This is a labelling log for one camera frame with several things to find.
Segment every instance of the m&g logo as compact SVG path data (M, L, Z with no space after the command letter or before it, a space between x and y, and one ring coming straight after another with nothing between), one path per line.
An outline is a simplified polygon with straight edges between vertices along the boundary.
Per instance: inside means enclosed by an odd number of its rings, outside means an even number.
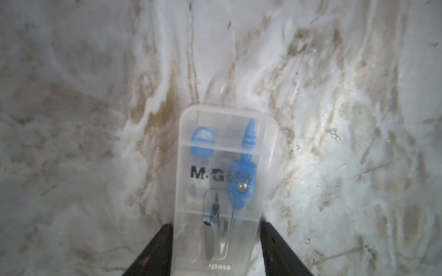
M212 168L206 169L206 167L200 167L199 170L196 166L191 167L191 178L209 178L211 177L214 181L224 181L224 171L221 169Z
M218 264L209 264L209 269L211 270L230 270L230 265L218 265Z

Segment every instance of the clear plastic case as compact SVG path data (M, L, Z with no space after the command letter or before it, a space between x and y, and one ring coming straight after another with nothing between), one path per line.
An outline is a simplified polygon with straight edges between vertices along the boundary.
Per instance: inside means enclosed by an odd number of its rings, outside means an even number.
M172 275L245 275L263 212L278 124L194 105L179 125Z

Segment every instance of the blue plastic cap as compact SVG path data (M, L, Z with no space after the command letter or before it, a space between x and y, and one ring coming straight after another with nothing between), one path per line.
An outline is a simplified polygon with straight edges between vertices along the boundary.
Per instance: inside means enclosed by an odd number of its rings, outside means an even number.
M247 124L246 129L244 130L243 141L241 142L241 146L246 149L253 149L256 144L256 121L254 119L250 119Z
M215 133L208 127L202 126L195 130L192 135L192 142L200 144L213 145L215 144ZM213 157L213 149L202 147L191 147L191 155L199 157Z

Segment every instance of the water droplet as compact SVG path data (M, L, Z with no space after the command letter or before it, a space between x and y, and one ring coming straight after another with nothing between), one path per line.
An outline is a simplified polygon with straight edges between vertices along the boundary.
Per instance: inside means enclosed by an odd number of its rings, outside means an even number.
M336 141L341 141L341 137L339 137L339 135L337 135L336 133L330 133L330 135L332 136L333 139L335 139Z

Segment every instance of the white marble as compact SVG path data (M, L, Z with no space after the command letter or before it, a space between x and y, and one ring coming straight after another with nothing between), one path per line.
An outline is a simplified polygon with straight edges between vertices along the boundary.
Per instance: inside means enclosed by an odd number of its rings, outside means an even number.
M441 12L1 1L0 272L121 275L172 221L179 115L221 76L278 121L264 215L315 275L440 275Z

